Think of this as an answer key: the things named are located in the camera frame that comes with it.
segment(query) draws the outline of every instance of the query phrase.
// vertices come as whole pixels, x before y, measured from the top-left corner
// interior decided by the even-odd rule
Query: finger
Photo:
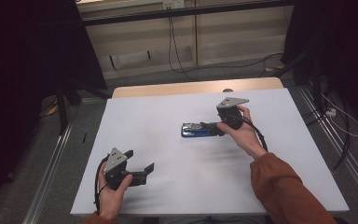
[[[232,132],[234,132],[234,129],[230,128],[228,125],[226,125],[225,123],[222,123],[222,122],[217,123],[216,127],[228,134],[231,134]]]
[[[237,108],[242,111],[243,116],[245,118],[247,118],[248,120],[252,121],[251,119],[251,111],[249,110],[248,107],[242,106],[242,105],[237,105]]]
[[[100,173],[98,173],[98,185],[101,187],[105,186],[106,184],[106,179],[104,177],[104,174],[103,174],[103,170],[106,166],[106,162],[103,163],[103,165],[101,166],[101,169],[100,169]]]
[[[127,175],[126,177],[124,177],[123,181],[121,181],[120,186],[118,186],[116,192],[119,194],[124,194],[124,191],[126,191],[127,187],[131,184],[132,179],[132,175]]]

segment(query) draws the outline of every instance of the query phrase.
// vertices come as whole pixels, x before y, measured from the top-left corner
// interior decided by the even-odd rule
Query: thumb
[[[216,126],[225,133],[232,134],[232,132],[234,132],[234,129],[230,128],[225,123],[219,122],[216,124]]]
[[[118,187],[118,189],[116,190],[116,192],[118,192],[120,194],[124,194],[124,191],[126,191],[127,187],[131,184],[132,179],[133,179],[132,175],[126,175],[126,177],[124,177],[123,181],[121,181],[121,184]]]
[[[103,163],[103,165],[101,166],[101,169],[100,169],[100,173],[98,173],[98,185],[100,186],[100,188],[106,184],[106,179],[103,174],[103,170],[104,170],[105,166],[106,166],[106,162]]]

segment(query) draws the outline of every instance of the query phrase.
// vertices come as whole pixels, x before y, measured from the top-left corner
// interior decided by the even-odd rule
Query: black cable
[[[190,76],[187,74],[187,72],[185,71],[185,69],[183,69],[183,67],[182,67],[182,64],[181,64],[180,59],[179,59],[178,48],[177,48],[177,46],[176,46],[175,33],[174,33],[174,29],[173,29],[173,21],[172,21],[172,18],[171,18],[171,17],[169,17],[168,20],[169,20],[169,22],[170,22],[170,50],[169,50],[169,53],[168,53],[168,61],[170,62],[170,67],[171,67],[171,69],[172,69],[173,71],[175,71],[175,70],[173,69],[172,63],[171,63],[171,40],[173,39],[173,44],[175,45],[176,58],[178,59],[179,66],[180,66],[181,70],[183,71],[183,72],[181,72],[181,73],[184,73],[186,77],[188,77],[189,79],[191,79],[191,80],[193,80],[193,81],[198,81],[198,80],[196,80],[195,78],[190,77]]]
[[[283,53],[275,53],[275,54],[270,54],[270,55],[267,55],[264,59],[260,60],[260,61],[257,61],[255,63],[248,63],[248,64],[242,64],[242,65],[214,65],[214,66],[206,66],[206,67],[195,67],[195,68],[190,68],[188,70],[185,70],[182,65],[181,65],[181,62],[179,60],[179,54],[178,54],[178,51],[177,51],[177,46],[176,46],[176,40],[175,40],[175,33],[174,33],[174,28],[173,28],[173,21],[172,21],[172,18],[169,17],[169,22],[170,22],[170,49],[169,49],[169,54],[168,54],[168,61],[170,63],[170,67],[171,69],[173,70],[173,72],[175,73],[184,73],[189,79],[192,79],[192,80],[195,80],[197,81],[196,79],[190,77],[187,73],[188,72],[192,72],[192,71],[195,71],[195,70],[200,70],[200,69],[208,69],[208,68],[242,68],[242,67],[247,67],[247,66],[251,66],[251,65],[255,65],[255,64],[258,64],[258,63],[262,63],[264,62],[265,60],[273,57],[273,56],[276,56],[276,55],[282,55]],[[173,44],[175,45],[175,51],[176,51],[176,57],[178,59],[178,62],[179,62],[179,65],[180,65],[180,70],[176,70],[172,67],[172,62],[171,62],[171,45],[172,45],[172,39],[173,39]]]
[[[267,60],[267,59],[272,58],[273,56],[282,55],[282,54],[283,54],[283,53],[276,53],[276,54],[267,55],[267,56],[263,59],[263,64],[264,64],[263,71],[261,72],[261,74],[260,74],[258,77],[262,77],[262,76],[264,75],[264,73],[266,72],[266,60]]]
[[[101,167],[103,166],[103,163],[107,161],[109,155],[107,155],[105,158],[103,158],[100,162],[100,164],[98,165],[98,169],[97,169],[97,175],[95,176],[95,184],[94,184],[94,203],[95,203],[95,206],[97,207],[97,211],[100,211],[100,192],[101,190],[103,190],[103,188],[106,187],[103,186],[100,190],[98,190],[98,177],[99,177],[99,174],[100,174],[100,170],[101,170]]]
[[[347,106],[345,104],[345,102],[340,98],[342,106],[343,106],[343,110],[345,113],[347,113]],[[345,161],[348,152],[350,150],[350,143],[351,143],[351,135],[349,134],[350,131],[350,123],[349,123],[349,119],[348,116],[345,115],[343,116],[341,111],[339,111],[339,115],[344,119],[345,122],[345,127],[346,127],[346,134],[345,134],[345,141],[344,141],[344,145],[342,146],[342,153],[341,156],[339,158],[339,160],[337,161],[336,165],[333,166],[332,170],[336,171],[336,169],[338,168],[338,166]]]
[[[266,140],[264,139],[264,135],[254,126],[254,124],[253,124],[249,119],[247,119],[246,117],[238,118],[238,117],[236,117],[236,116],[229,115],[229,114],[225,114],[225,116],[228,116],[228,117],[231,117],[231,118],[234,118],[234,119],[241,120],[242,122],[244,122],[244,123],[246,123],[247,125],[251,126],[251,127],[255,130],[255,133],[257,134],[258,139],[260,139],[260,142],[261,142],[261,145],[263,146],[263,148],[264,148],[266,151],[269,151],[269,149],[267,148]]]
[[[318,118],[316,118],[315,120],[313,121],[310,121],[308,123],[306,123],[307,126],[310,126],[311,124],[314,124],[316,123],[317,121],[319,121],[320,119],[322,119],[324,117],[324,115],[326,114],[326,111],[327,111],[327,107],[324,109],[324,111],[322,112],[321,115],[318,116]]]

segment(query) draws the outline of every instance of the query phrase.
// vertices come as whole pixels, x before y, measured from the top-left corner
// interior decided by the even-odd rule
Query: person's left hand
[[[103,174],[106,162],[103,163],[98,175],[98,184],[101,189],[106,185],[106,179]],[[115,220],[123,204],[124,192],[132,181],[132,175],[127,175],[117,190],[112,190],[108,186],[100,190],[100,217],[106,220]]]

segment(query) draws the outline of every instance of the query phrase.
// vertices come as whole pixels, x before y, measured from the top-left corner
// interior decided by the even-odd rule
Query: table
[[[265,90],[266,83],[276,85]],[[292,165],[327,210],[348,210],[289,92],[279,83],[273,78],[117,89],[106,105],[71,214],[85,216],[95,210],[91,183],[99,161],[112,147],[134,150],[129,171],[155,163],[145,186],[126,191],[123,216],[265,214],[250,185],[252,159],[229,136],[180,136],[182,122],[218,121],[214,107],[225,96],[249,98],[246,106],[266,136],[269,150]],[[257,86],[264,90],[255,91]],[[234,92],[221,92],[227,88]]]
[[[234,80],[217,80],[203,82],[186,82],[163,85],[120,87],[115,89],[112,97],[157,96],[192,94],[202,92],[222,92],[225,89],[233,91],[255,91],[282,89],[281,81],[276,77],[261,77]]]

